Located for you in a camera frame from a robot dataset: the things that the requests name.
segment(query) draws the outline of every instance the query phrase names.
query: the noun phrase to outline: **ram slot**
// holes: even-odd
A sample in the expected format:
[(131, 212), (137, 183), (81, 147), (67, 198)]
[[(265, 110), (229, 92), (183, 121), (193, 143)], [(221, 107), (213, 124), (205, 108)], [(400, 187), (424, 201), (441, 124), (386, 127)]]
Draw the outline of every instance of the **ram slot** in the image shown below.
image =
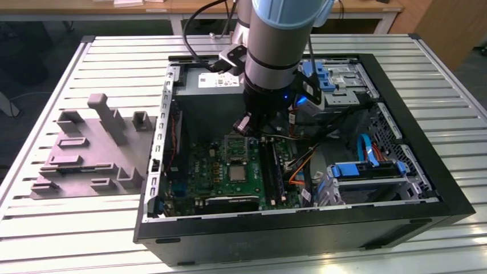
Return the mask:
[(261, 179), (264, 183), (265, 201), (269, 205), (274, 205), (274, 187), (272, 178), (272, 162), (269, 161), (269, 153), (266, 147), (266, 141), (262, 140), (258, 143), (258, 157), (260, 157), (260, 170)]
[(278, 165), (278, 158), (277, 153), (274, 151), (273, 142), (268, 143), (269, 149), (272, 152), (272, 174), (273, 174), (273, 187), (274, 187), (274, 195), (280, 202), (285, 201), (285, 190), (284, 190), (284, 183), (282, 183), (282, 174), (280, 173), (280, 165)]

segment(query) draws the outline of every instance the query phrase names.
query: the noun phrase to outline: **metal table slat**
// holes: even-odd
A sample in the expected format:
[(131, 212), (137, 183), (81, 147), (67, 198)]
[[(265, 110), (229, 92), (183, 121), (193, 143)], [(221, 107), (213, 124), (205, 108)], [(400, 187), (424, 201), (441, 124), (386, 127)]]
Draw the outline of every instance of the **metal table slat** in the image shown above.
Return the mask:
[[(215, 54), (226, 42), (202, 35), (189, 41), (199, 54)], [(122, 116), (134, 109), (154, 114), (167, 57), (187, 55), (179, 37), (95, 37), (93, 44), (82, 44), (77, 51), (66, 81), (57, 88), (58, 98), (49, 101), (45, 121), (33, 129), (38, 136), (25, 144), (1, 186), (3, 190), (13, 182), (0, 207), (0, 272), (154, 273), (214, 268), (214, 272), (228, 273), (230, 267), (234, 273), (282, 273), (280, 263), (286, 263), (288, 273), (487, 269), (481, 251), (487, 247), (487, 122), (474, 101), (421, 43), (406, 35), (317, 35), (312, 41), (316, 53), (376, 55), (473, 203), (473, 216), (392, 249), (169, 269), (141, 245), (131, 243), (137, 195), (41, 201), (26, 198), (31, 178), (55, 140), (58, 127), (53, 121), (61, 109), (81, 108), (82, 117), (94, 117), (85, 99), (90, 93), (103, 92), (107, 105), (118, 107)]]

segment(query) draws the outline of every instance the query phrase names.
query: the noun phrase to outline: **motherboard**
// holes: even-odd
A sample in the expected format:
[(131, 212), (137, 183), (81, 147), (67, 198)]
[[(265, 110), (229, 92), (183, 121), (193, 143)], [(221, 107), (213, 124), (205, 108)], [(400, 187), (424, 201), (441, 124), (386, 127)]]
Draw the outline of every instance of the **motherboard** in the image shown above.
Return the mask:
[(191, 143), (186, 179), (170, 182), (174, 215), (298, 207), (298, 191), (282, 180), (290, 157), (282, 139), (225, 135)]

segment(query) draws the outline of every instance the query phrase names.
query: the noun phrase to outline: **wooden table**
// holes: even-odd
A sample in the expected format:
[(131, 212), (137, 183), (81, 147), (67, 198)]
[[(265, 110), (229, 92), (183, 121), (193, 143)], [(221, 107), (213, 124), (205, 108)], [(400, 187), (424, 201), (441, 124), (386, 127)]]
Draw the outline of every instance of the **wooden table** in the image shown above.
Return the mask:
[[(146, 2), (142, 6), (113, 8), (111, 2), (93, 0), (1, 0), (0, 21), (99, 21), (170, 20), (171, 32), (182, 34), (181, 21), (211, 0), (166, 0)], [(397, 0), (382, 4), (374, 0), (342, 0), (345, 19), (380, 19), (374, 34), (385, 34), (402, 6)], [(329, 18), (338, 18), (340, 5), (334, 3)], [(197, 19), (224, 19), (222, 4), (209, 8)]]

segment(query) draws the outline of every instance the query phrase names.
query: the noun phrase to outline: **desk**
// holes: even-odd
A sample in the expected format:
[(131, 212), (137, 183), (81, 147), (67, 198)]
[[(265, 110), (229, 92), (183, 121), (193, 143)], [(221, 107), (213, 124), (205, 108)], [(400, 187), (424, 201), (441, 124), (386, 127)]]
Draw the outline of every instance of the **desk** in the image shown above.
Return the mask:
[[(181, 21), (187, 19), (193, 12), (209, 2), (209, 0), (171, 0), (169, 18), (174, 35), (182, 34)], [(402, 11), (402, 5), (397, 0), (390, 0), (389, 4), (378, 3), (374, 0), (342, 0), (342, 5), (344, 19), (380, 19), (374, 34), (386, 34), (397, 13)], [(226, 18), (225, 13), (224, 4), (218, 4), (210, 7), (195, 19), (224, 19)], [(338, 16), (340, 5), (336, 2), (329, 18), (337, 19)]]
[[(166, 0), (145, 2), (142, 6), (113, 8), (111, 2), (91, 0), (14, 0), (0, 1), (0, 21), (97, 21), (97, 20), (161, 20), (169, 19), (171, 33), (182, 34), (181, 21), (210, 0)], [(344, 18), (380, 19), (374, 34), (386, 34), (402, 6), (397, 0), (382, 4), (374, 0), (342, 0)], [(338, 18), (340, 7), (334, 3), (329, 18)], [(225, 7), (215, 5), (197, 19), (224, 19)]]
[[(228, 39), (190, 36), (198, 54)], [(316, 53), (372, 53), (452, 172), (476, 214), (392, 249), (175, 268), (203, 273), (440, 273), (487, 269), (487, 112), (421, 41), (406, 35), (313, 35)], [(55, 141), (59, 109), (103, 92), (122, 116), (155, 115), (167, 56), (179, 37), (95, 37), (81, 43), (0, 186), (1, 273), (159, 273), (169, 269), (131, 243), (138, 195), (30, 200), (30, 184)]]

